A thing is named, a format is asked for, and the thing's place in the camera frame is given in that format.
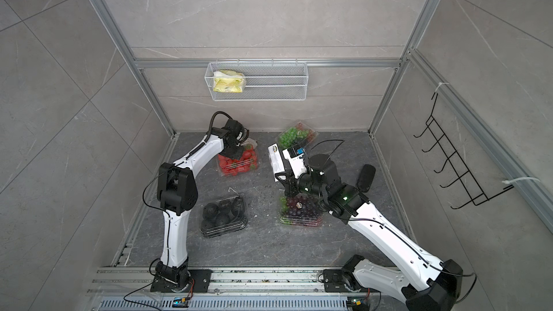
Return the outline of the white sticker sheet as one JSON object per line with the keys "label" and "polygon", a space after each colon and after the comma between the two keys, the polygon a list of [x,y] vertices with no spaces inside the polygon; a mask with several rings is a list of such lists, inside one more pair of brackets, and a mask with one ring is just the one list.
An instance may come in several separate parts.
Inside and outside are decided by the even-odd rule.
{"label": "white sticker sheet", "polygon": [[275,143],[268,148],[269,160],[274,174],[274,180],[280,181],[281,173],[285,173],[285,165],[279,146]]}

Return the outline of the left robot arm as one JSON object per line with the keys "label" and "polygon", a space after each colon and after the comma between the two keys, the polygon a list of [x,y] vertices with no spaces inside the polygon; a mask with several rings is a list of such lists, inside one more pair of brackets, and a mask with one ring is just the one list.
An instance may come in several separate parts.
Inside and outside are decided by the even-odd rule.
{"label": "left robot arm", "polygon": [[214,121],[210,120],[203,139],[190,152],[172,164],[161,164],[158,170],[156,198],[160,205],[155,209],[164,216],[164,246],[155,274],[176,292],[192,286],[187,232],[191,210],[199,197],[195,177],[217,155],[242,157],[242,143],[249,137],[249,130],[231,117],[222,128],[215,128]]}

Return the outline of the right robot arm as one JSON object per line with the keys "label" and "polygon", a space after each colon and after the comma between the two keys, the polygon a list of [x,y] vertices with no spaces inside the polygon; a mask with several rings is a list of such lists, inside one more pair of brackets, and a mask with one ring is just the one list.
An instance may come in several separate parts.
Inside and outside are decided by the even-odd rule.
{"label": "right robot arm", "polygon": [[341,180],[329,155],[305,160],[302,155],[283,158],[271,152],[269,158],[286,197],[314,196],[327,213],[361,233],[394,263],[388,268],[353,256],[338,276],[344,289],[376,290],[409,310],[451,310],[459,302],[462,267],[453,260],[442,261],[398,230],[360,188]]}

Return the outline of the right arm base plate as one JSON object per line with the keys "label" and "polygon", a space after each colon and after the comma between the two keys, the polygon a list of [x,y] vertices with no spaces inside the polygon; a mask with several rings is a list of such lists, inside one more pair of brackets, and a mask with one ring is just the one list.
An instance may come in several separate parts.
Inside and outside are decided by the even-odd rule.
{"label": "right arm base plate", "polygon": [[317,280],[323,284],[327,293],[380,293],[378,289],[362,287],[353,273],[343,272],[341,269],[324,269],[319,273]]}

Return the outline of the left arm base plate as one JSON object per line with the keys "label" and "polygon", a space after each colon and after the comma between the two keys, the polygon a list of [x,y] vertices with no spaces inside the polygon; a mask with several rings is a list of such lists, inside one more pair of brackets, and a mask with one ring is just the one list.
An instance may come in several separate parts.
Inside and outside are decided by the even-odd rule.
{"label": "left arm base plate", "polygon": [[182,287],[169,282],[161,277],[155,277],[150,287],[151,292],[185,293],[193,287],[194,293],[206,293],[210,284],[213,271],[210,269],[192,269],[188,271],[189,281]]}

